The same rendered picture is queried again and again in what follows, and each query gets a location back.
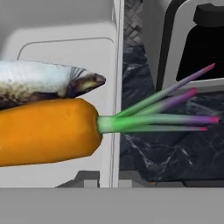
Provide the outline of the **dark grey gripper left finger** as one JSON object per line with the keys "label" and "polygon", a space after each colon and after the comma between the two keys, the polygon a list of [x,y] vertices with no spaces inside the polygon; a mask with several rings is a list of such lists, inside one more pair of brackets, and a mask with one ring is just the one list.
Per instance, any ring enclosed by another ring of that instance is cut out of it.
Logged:
{"label": "dark grey gripper left finger", "polygon": [[99,188],[100,173],[98,171],[79,171],[74,179],[58,187]]}

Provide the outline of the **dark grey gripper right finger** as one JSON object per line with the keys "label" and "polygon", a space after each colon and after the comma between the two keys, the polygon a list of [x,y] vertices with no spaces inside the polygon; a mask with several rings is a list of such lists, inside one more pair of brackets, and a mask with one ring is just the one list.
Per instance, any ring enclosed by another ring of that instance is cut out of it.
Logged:
{"label": "dark grey gripper right finger", "polygon": [[141,178],[138,171],[119,171],[119,187],[134,188],[134,187],[156,187],[158,182],[149,182]]}

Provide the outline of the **white tupperware container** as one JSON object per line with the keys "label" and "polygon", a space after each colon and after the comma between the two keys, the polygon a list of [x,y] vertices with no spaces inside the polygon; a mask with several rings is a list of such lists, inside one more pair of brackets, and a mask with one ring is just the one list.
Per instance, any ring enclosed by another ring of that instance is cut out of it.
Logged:
{"label": "white tupperware container", "polygon": [[[124,0],[0,0],[0,60],[85,67],[106,77],[85,94],[102,115],[121,109]],[[104,136],[90,157],[0,168],[0,187],[57,187],[79,171],[98,171],[100,187],[118,185],[120,137]]]}

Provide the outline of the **orange carrot with green top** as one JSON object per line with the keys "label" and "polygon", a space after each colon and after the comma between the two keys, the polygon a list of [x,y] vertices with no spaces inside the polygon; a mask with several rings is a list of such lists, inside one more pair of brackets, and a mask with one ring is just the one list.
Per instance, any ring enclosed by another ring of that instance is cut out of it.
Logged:
{"label": "orange carrot with green top", "polygon": [[219,118],[209,115],[165,114],[164,109],[185,101],[195,89],[166,96],[213,70],[212,63],[176,84],[115,115],[100,115],[82,99],[39,101],[0,112],[0,167],[58,163],[89,157],[105,134],[125,132],[206,131]]}

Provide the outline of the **silver grey fish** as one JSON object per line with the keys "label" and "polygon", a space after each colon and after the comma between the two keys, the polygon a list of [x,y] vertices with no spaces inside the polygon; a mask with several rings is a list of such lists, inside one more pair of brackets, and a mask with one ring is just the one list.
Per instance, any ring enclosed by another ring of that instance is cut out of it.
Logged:
{"label": "silver grey fish", "polygon": [[0,110],[36,101],[75,98],[105,83],[103,75],[82,67],[0,60]]}

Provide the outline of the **white appliance with black window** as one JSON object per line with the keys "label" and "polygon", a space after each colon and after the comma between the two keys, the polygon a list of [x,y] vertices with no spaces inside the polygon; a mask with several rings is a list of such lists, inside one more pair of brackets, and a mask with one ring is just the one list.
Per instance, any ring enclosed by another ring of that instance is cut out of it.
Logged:
{"label": "white appliance with black window", "polygon": [[224,0],[171,0],[164,16],[156,89],[213,64],[187,84],[200,92],[224,90]]}

